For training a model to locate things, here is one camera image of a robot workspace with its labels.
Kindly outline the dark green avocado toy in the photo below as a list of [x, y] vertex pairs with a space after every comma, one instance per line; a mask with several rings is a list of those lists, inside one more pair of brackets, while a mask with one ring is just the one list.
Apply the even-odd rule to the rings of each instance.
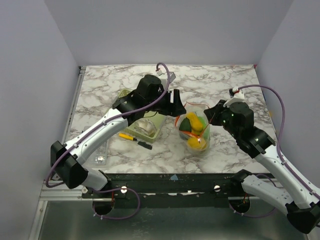
[[192, 126], [191, 126], [191, 122], [190, 120], [186, 117], [184, 118], [180, 125], [179, 125], [179, 131], [182, 131], [182, 132], [189, 132], [191, 133], [192, 132]]

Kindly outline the yellow corn toy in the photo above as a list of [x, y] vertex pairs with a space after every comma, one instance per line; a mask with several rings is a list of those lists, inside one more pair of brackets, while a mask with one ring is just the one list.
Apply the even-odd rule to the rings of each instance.
[[190, 120], [192, 130], [196, 132], [203, 131], [203, 124], [200, 122], [198, 116], [194, 112], [187, 113], [186, 117]]

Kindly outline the clear zip top bag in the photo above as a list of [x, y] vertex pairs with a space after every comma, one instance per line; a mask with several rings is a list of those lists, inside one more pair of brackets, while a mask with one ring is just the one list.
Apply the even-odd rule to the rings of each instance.
[[175, 118], [175, 129], [192, 155], [204, 155], [209, 150], [211, 140], [210, 120], [204, 113], [209, 106], [187, 101], [184, 108], [186, 113]]

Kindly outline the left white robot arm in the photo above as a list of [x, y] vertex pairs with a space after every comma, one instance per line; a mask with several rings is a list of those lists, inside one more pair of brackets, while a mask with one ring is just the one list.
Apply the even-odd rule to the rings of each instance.
[[111, 191], [108, 177], [101, 170], [85, 168], [84, 163], [109, 138], [143, 118], [146, 112], [171, 117], [185, 114], [180, 91], [168, 90], [174, 79], [173, 72], [163, 79], [146, 74], [136, 89], [119, 97], [94, 125], [65, 143], [54, 142], [50, 147], [52, 171], [69, 189], [82, 185], [101, 198], [107, 197]]

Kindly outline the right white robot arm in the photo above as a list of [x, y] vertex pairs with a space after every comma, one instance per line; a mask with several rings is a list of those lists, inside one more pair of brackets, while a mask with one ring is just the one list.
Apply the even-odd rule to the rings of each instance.
[[304, 177], [282, 154], [279, 146], [254, 122], [254, 112], [245, 102], [217, 105], [204, 110], [213, 126], [222, 126], [239, 148], [263, 165], [282, 185], [283, 189], [263, 183], [243, 170], [242, 177], [230, 183], [230, 191], [241, 196], [252, 194], [286, 215], [298, 231], [309, 234], [320, 223], [320, 189]]

